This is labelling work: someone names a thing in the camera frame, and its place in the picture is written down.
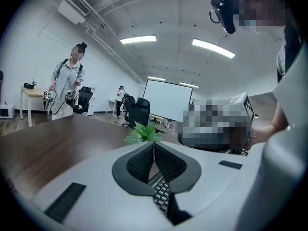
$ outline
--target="table surface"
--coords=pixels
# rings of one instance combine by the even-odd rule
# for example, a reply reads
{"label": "table surface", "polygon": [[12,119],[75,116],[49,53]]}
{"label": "table surface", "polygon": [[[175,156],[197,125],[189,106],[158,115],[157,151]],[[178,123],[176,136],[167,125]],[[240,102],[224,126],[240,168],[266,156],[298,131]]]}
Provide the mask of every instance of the table surface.
{"label": "table surface", "polygon": [[[17,191],[32,199],[49,181],[92,156],[128,145],[131,129],[72,115],[0,137],[0,163]],[[163,140],[179,144],[177,137]],[[153,165],[150,177],[158,172]]]}
{"label": "table surface", "polygon": [[23,86],[21,88],[23,92],[29,97],[42,97],[45,91],[44,89],[41,88],[27,89],[24,88]]}

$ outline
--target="wooden floor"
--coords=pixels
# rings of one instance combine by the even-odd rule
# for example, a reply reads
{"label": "wooden floor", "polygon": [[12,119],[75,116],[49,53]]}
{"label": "wooden floor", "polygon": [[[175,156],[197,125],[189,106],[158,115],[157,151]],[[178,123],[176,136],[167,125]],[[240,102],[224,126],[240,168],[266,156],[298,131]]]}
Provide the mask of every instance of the wooden floor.
{"label": "wooden floor", "polygon": [[[126,123],[125,119],[118,119],[113,117],[111,113],[95,113],[94,115],[89,116],[93,119],[100,120],[103,122],[112,123],[118,126],[121,126],[123,123]],[[13,119],[0,119],[0,136],[24,129],[29,127],[28,125],[28,115],[23,113],[23,120],[20,119],[20,113],[16,113]],[[46,113],[32,113],[32,125],[35,126],[40,123],[51,121],[51,115]],[[159,129],[165,131],[165,134],[171,134],[172,128],[164,128],[164,125],[158,125]]]}

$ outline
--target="fluorescent light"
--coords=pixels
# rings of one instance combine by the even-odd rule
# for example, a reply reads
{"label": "fluorescent light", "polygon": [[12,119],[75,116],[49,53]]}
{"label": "fluorescent light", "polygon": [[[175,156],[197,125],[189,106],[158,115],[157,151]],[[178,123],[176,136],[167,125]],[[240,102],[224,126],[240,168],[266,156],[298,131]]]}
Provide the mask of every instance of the fluorescent light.
{"label": "fluorescent light", "polygon": [[165,79],[162,79],[162,78],[157,78],[157,77],[150,77],[148,76],[149,79],[157,79],[157,80],[162,80],[162,81],[165,81]]}
{"label": "fluorescent light", "polygon": [[156,41],[155,35],[121,39],[122,44],[130,44],[130,43],[138,43],[138,42],[153,42],[153,41]]}
{"label": "fluorescent light", "polygon": [[206,48],[206,49],[209,49],[211,51],[215,51],[215,52],[222,54],[224,56],[227,56],[229,58],[233,58],[235,56],[234,53],[232,53],[228,50],[225,50],[225,49],[223,49],[223,48],[221,48],[217,45],[198,40],[196,38],[194,38],[192,42],[193,42],[192,45],[199,46],[199,47],[202,47],[202,48]]}
{"label": "fluorescent light", "polygon": [[198,86],[195,86],[195,85],[191,85],[191,84],[186,84],[186,83],[183,83],[183,82],[180,82],[181,85],[184,85],[184,86],[189,86],[189,87],[196,87],[196,88],[199,88]]}

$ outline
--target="projector screen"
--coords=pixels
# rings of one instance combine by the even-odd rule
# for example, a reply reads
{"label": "projector screen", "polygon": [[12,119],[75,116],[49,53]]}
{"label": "projector screen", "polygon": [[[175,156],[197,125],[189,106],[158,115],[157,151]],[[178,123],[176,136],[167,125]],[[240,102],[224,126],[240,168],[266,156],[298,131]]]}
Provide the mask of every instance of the projector screen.
{"label": "projector screen", "polygon": [[148,80],[143,98],[150,102],[152,115],[183,121],[183,111],[188,110],[192,90],[191,87]]}

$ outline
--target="keyboard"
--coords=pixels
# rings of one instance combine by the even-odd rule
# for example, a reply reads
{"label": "keyboard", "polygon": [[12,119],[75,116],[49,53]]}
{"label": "keyboard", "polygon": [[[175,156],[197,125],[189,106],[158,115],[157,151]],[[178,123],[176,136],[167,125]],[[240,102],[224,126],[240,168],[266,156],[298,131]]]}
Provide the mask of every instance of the keyboard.
{"label": "keyboard", "polygon": [[155,189],[154,203],[166,215],[169,206],[169,184],[160,173],[153,178],[154,180],[152,180],[153,182],[150,186]]}

